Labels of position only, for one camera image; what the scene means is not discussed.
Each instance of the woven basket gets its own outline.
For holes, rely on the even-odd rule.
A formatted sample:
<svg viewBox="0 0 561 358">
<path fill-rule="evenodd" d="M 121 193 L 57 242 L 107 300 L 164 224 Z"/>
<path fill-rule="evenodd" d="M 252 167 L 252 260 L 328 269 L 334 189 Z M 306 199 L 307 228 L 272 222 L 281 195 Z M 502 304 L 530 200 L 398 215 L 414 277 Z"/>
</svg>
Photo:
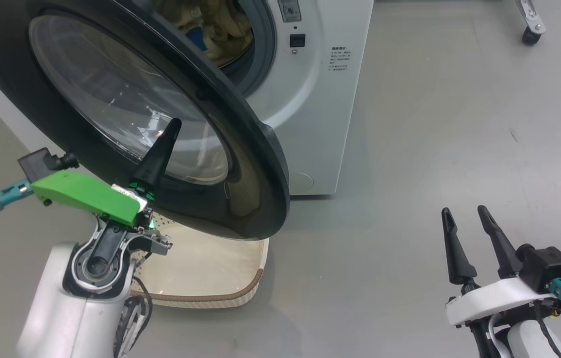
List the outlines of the woven basket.
<svg viewBox="0 0 561 358">
<path fill-rule="evenodd" d="M 228 240 L 201 233 L 155 214 L 157 229 L 171 237 L 167 256 L 152 255 L 135 275 L 154 304 L 178 308 L 230 308 L 246 304 L 258 290 L 269 239 Z M 139 260 L 144 254 L 134 254 Z M 133 294 L 141 288 L 134 283 Z"/>
</svg>

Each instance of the laundry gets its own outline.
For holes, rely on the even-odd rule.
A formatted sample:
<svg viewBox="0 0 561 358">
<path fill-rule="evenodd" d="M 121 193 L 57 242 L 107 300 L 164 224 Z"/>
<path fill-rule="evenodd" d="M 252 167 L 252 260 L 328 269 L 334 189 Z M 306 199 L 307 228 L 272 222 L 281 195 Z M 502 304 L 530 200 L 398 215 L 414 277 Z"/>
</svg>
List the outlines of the laundry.
<svg viewBox="0 0 561 358">
<path fill-rule="evenodd" d="M 154 0 L 154 5 L 218 67 L 253 43 L 251 22 L 237 0 Z"/>
</svg>

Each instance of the concrete floor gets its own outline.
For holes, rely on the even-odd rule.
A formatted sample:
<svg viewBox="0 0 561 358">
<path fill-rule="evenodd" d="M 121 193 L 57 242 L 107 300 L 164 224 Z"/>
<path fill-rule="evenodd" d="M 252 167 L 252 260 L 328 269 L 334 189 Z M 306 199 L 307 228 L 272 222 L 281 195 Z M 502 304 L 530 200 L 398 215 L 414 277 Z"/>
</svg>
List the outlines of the concrete floor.
<svg viewBox="0 0 561 358">
<path fill-rule="evenodd" d="M 540 0 L 537 46 L 506 0 L 375 5 L 338 194 L 299 199 L 250 304 L 156 308 L 133 357 L 477 357 L 448 326 L 440 211 L 478 283 L 496 260 L 476 213 L 516 247 L 561 249 L 561 1 Z M 24 146 L 0 121 L 0 188 Z M 0 357 L 12 356 L 50 248 L 85 215 L 26 200 L 0 214 Z M 561 318 L 549 322 L 561 340 Z"/>
</svg>

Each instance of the caster wheel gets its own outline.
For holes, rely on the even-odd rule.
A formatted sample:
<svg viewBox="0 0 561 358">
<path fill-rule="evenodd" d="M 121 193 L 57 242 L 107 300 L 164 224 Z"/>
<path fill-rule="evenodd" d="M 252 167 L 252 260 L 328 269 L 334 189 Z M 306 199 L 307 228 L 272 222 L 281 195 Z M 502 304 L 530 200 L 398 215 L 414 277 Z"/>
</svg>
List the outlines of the caster wheel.
<svg viewBox="0 0 561 358">
<path fill-rule="evenodd" d="M 521 41 L 523 41 L 523 43 L 525 43 L 526 45 L 534 46 L 537 44 L 537 42 L 539 42 L 540 38 L 541 34 L 535 34 L 530 30 L 530 27 L 528 26 L 525 28 L 525 31 L 523 31 L 523 37 L 521 38 Z"/>
</svg>

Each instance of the black connector box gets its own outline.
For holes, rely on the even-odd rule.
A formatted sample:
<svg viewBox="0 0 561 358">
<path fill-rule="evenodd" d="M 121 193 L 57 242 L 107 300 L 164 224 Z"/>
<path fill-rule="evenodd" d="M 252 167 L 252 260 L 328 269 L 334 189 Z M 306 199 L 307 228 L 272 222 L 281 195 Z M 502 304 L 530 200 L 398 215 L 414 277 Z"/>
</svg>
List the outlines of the black connector box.
<svg viewBox="0 0 561 358">
<path fill-rule="evenodd" d="M 535 250 L 533 247 L 517 250 L 523 257 L 519 278 L 539 294 L 548 293 L 546 284 L 561 278 L 561 252 L 556 247 Z"/>
<path fill-rule="evenodd" d="M 51 155 L 51 152 L 46 148 L 27 154 L 17 159 L 17 162 L 26 174 L 26 179 L 31 183 L 44 179 L 60 170 L 80 167 L 80 161 L 71 152 L 66 152 L 63 157 L 58 158 Z"/>
</svg>

